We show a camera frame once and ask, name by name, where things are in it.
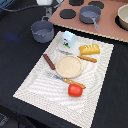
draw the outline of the gray cup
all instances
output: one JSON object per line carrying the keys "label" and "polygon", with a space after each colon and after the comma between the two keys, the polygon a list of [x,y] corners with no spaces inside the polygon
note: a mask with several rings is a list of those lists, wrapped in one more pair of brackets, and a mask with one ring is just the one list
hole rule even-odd
{"label": "gray cup", "polygon": [[34,39],[40,43],[49,42],[54,37],[53,24],[50,19],[49,21],[44,20],[44,17],[46,16],[43,16],[41,21],[37,21],[31,26]]}

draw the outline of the burner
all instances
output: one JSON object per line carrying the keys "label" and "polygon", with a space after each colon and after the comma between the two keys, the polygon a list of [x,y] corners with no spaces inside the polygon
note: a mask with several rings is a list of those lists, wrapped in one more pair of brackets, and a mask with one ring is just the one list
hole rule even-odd
{"label": "burner", "polygon": [[69,4],[72,6],[81,6],[84,0],[69,0]]}
{"label": "burner", "polygon": [[115,22],[116,22],[116,24],[117,24],[120,28],[124,29],[125,31],[128,31],[128,30],[126,30],[125,28],[123,28],[123,27],[121,26],[120,21],[119,21],[119,16],[116,16]]}
{"label": "burner", "polygon": [[104,4],[100,1],[91,1],[88,3],[88,5],[94,5],[94,6],[99,7],[100,9],[104,8]]}
{"label": "burner", "polygon": [[60,17],[63,19],[72,19],[76,16],[76,12],[72,9],[63,9],[60,12]]}

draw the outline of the pot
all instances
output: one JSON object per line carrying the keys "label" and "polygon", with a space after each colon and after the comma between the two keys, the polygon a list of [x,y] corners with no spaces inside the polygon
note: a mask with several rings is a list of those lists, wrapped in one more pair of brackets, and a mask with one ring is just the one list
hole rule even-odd
{"label": "pot", "polygon": [[128,4],[118,9],[118,16],[121,26],[128,30]]}
{"label": "pot", "polygon": [[100,20],[101,9],[97,6],[88,5],[80,9],[80,21],[86,24],[94,23],[95,29],[99,30],[99,27],[96,22]]}
{"label": "pot", "polygon": [[40,43],[49,42],[54,37],[53,24],[50,22],[50,19],[49,21],[43,20],[44,17],[46,16],[43,16],[41,21],[37,21],[31,26],[34,39]]}

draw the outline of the placemat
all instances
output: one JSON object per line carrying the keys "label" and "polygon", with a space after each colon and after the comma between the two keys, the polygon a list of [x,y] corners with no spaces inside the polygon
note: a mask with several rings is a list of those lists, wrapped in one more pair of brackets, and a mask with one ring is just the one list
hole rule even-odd
{"label": "placemat", "polygon": [[50,69],[43,56],[13,96],[77,126],[90,128],[114,46],[77,36],[76,44],[72,48],[68,48],[63,46],[62,36],[63,32],[58,32],[45,51],[54,64],[58,58],[64,56],[57,49],[78,55],[80,54],[78,49],[80,45],[98,44],[100,47],[100,54],[88,55],[96,58],[98,62],[92,63],[82,60],[84,65],[82,74],[72,79],[86,86],[82,96],[77,98],[68,96],[68,84],[60,80],[47,78],[44,75],[45,71],[55,74],[56,71]]}

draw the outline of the pink surface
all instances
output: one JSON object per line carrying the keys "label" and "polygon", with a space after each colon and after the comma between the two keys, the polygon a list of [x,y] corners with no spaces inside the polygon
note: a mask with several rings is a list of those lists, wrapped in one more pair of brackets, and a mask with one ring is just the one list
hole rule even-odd
{"label": "pink surface", "polygon": [[[104,8],[101,10],[101,17],[98,21],[99,30],[95,29],[93,24],[84,24],[79,20],[79,12],[83,6],[88,5],[91,0],[85,0],[81,6],[71,6],[68,0],[64,0],[61,7],[59,7],[50,18],[53,24],[75,29],[78,31],[84,31],[94,35],[104,36],[107,38],[113,38],[116,40],[122,40],[128,42],[128,31],[123,30],[115,23],[115,18],[118,15],[118,9],[127,4],[116,1],[102,0]],[[76,17],[73,19],[63,19],[59,16],[59,13],[63,9],[73,9],[76,11]]]}

